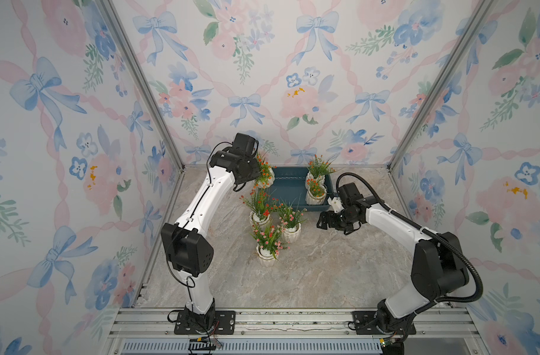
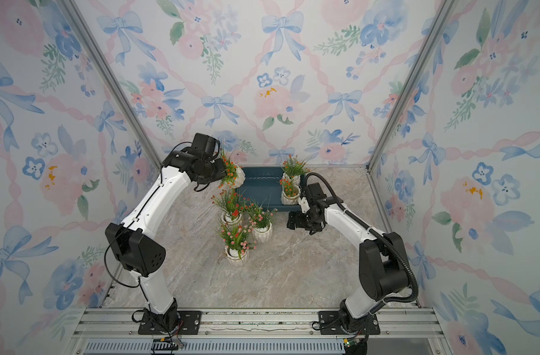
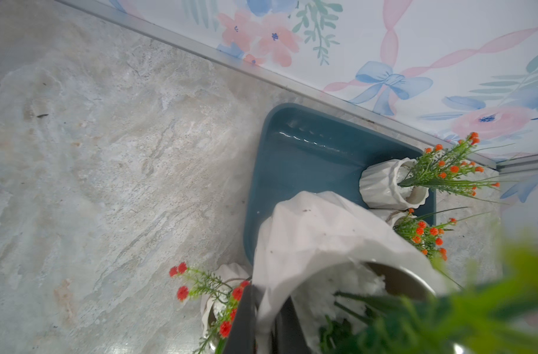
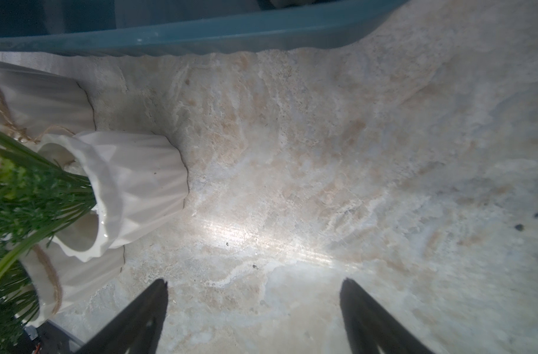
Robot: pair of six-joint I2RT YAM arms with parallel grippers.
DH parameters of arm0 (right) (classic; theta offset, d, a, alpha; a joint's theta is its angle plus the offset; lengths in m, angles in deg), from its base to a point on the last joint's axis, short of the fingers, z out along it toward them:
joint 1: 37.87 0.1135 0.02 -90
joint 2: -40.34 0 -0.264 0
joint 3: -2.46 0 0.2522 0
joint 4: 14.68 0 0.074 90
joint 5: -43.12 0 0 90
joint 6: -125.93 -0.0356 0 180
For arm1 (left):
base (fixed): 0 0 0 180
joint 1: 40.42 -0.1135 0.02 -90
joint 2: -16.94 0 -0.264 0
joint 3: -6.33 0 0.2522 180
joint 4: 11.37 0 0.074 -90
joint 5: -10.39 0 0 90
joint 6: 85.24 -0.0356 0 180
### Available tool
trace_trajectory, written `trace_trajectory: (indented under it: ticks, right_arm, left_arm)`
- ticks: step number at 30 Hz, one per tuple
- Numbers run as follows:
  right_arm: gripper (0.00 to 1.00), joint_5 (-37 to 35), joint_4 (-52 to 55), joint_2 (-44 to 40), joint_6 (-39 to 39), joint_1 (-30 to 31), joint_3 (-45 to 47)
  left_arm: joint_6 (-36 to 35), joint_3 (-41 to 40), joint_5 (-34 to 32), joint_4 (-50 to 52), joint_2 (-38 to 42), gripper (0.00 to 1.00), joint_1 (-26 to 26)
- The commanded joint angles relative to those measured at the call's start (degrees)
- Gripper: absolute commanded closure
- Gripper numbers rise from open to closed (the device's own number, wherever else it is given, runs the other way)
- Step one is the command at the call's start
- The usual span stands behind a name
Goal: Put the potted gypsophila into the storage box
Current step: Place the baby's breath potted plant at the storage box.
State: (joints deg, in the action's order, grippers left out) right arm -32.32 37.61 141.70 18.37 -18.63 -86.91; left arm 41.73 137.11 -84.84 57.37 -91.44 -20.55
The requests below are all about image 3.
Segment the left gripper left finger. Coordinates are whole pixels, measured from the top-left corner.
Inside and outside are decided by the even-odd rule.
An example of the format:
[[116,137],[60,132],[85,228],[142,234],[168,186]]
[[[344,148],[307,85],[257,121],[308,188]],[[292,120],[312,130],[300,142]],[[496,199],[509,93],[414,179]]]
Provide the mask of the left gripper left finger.
[[255,285],[244,288],[223,354],[255,354],[258,311],[258,290]]

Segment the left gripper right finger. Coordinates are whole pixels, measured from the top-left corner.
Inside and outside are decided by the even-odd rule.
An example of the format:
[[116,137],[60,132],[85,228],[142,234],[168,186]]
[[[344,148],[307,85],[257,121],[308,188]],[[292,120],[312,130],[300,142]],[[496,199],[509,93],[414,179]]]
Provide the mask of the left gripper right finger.
[[310,354],[290,297],[285,301],[275,319],[275,353]]

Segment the potted plant orange flowers front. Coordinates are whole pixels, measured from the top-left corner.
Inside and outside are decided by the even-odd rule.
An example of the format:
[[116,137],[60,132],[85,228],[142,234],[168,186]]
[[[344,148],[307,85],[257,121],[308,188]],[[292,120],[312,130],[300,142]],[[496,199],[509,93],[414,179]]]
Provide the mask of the potted plant orange flowers front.
[[394,209],[371,209],[370,212],[385,221],[396,234],[409,242],[415,249],[428,258],[429,261],[433,262],[439,258],[443,261],[447,261],[447,249],[443,247],[443,236],[446,232],[453,231],[453,228],[461,221],[486,215],[488,212],[469,215],[465,218],[449,218],[446,222],[441,224],[428,223],[426,219],[438,214],[467,208],[467,206],[461,206],[429,212],[419,216],[414,214],[414,209],[412,208],[403,211]]

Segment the potted plant orange flowers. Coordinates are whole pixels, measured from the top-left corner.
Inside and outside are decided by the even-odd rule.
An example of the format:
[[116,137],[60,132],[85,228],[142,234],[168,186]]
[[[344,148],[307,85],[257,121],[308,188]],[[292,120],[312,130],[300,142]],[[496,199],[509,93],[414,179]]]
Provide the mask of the potted plant orange flowers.
[[419,216],[414,214],[414,209],[412,208],[403,211],[394,209],[371,209],[370,212],[385,221],[396,234],[409,242],[415,249],[428,258],[429,261],[433,262],[439,258],[443,261],[447,261],[447,249],[443,247],[443,236],[446,232],[453,231],[453,228],[461,221],[486,215],[488,212],[469,215],[465,218],[449,218],[446,222],[441,224],[428,223],[426,219],[438,214],[467,208],[467,206],[461,206],[429,212]]
[[469,159],[480,143],[472,132],[453,147],[428,147],[417,158],[392,159],[366,168],[359,192],[371,209],[414,209],[425,204],[431,190],[477,199],[479,190],[497,190],[496,178],[478,178],[484,168]]

